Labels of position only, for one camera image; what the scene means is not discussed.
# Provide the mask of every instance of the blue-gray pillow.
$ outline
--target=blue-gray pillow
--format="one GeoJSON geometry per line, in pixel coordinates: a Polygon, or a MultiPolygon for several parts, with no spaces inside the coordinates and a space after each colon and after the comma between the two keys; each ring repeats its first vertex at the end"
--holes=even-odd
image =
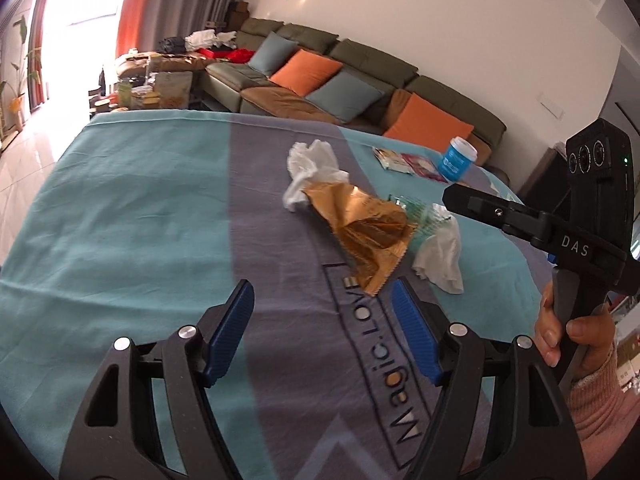
{"type": "Polygon", "coordinates": [[[283,67],[297,47],[297,41],[270,32],[247,65],[270,77],[283,67]]]}
{"type": "Polygon", "coordinates": [[[384,92],[341,70],[318,90],[306,96],[306,100],[343,123],[348,123],[383,95],[384,92]]]}

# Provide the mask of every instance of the pink sweater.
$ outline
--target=pink sweater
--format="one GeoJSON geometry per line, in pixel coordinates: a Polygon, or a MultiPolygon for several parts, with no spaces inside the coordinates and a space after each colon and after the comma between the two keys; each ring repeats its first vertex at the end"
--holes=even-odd
{"type": "Polygon", "coordinates": [[[622,393],[616,376],[616,353],[593,374],[578,381],[567,404],[574,418],[591,479],[613,457],[640,416],[640,396],[622,393]]]}

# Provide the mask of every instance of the camera lens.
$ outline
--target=camera lens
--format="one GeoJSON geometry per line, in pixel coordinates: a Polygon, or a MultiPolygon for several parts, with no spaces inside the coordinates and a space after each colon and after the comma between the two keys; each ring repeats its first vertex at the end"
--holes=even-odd
{"type": "Polygon", "coordinates": [[[586,146],[580,147],[580,153],[578,153],[578,164],[580,165],[580,171],[587,173],[591,167],[591,153],[586,146]]]}
{"type": "Polygon", "coordinates": [[[598,167],[604,164],[604,146],[599,140],[593,145],[593,161],[598,167]]]}
{"type": "Polygon", "coordinates": [[[575,173],[575,170],[578,169],[578,161],[575,158],[575,153],[569,155],[569,171],[575,173]]]}

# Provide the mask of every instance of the tile floor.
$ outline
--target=tile floor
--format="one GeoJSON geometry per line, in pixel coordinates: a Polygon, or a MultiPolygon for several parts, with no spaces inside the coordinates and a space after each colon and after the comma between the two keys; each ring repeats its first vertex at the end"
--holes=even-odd
{"type": "Polygon", "coordinates": [[[48,101],[0,155],[0,266],[40,186],[88,120],[86,98],[48,101]]]}

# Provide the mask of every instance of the silver screw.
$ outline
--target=silver screw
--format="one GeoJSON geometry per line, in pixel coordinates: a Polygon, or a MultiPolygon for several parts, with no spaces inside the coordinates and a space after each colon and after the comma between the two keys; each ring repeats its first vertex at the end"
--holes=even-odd
{"type": "Polygon", "coordinates": [[[525,335],[519,335],[518,338],[516,339],[516,344],[520,348],[531,348],[531,346],[533,345],[533,341],[531,340],[530,337],[527,337],[525,335]]]}
{"type": "Polygon", "coordinates": [[[454,323],[449,327],[449,332],[451,335],[455,335],[458,337],[462,337],[466,335],[467,329],[462,323],[454,323]]]}
{"type": "Polygon", "coordinates": [[[178,335],[182,339],[191,339],[193,336],[196,335],[197,331],[198,330],[196,329],[196,327],[187,325],[187,326],[183,326],[180,330],[178,330],[178,335]]]}
{"type": "Polygon", "coordinates": [[[130,341],[130,339],[128,337],[119,337],[113,343],[113,347],[116,350],[122,351],[122,350],[126,350],[127,348],[129,348],[130,344],[131,344],[131,341],[130,341]]]}

